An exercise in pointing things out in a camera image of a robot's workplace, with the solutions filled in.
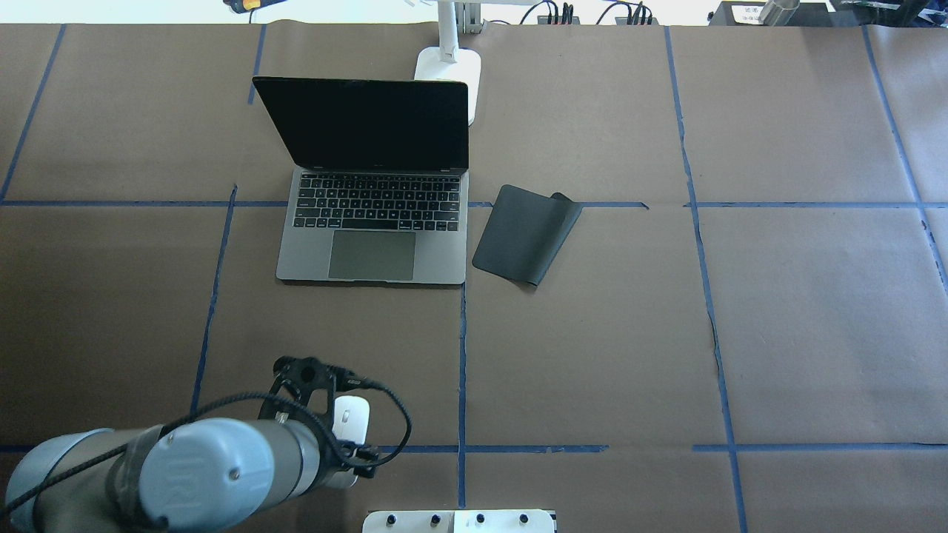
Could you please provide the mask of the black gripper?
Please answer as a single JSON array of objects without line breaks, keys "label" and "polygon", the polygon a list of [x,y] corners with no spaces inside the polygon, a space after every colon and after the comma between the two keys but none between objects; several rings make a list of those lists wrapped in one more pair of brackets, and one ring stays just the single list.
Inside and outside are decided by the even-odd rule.
[{"label": "black gripper", "polygon": [[377,446],[336,438],[326,443],[326,478],[336,475],[375,478],[377,462]]}]

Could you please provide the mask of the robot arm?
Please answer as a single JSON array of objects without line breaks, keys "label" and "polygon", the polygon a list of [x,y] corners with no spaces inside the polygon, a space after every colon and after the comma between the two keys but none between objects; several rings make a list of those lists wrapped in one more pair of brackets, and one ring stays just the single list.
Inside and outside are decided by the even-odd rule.
[{"label": "robot arm", "polygon": [[122,444],[15,507],[21,532],[217,532],[319,486],[356,481],[330,463],[315,432],[294,420],[209,418],[161,435],[159,427],[102,428],[49,439],[13,470],[4,502]]}]

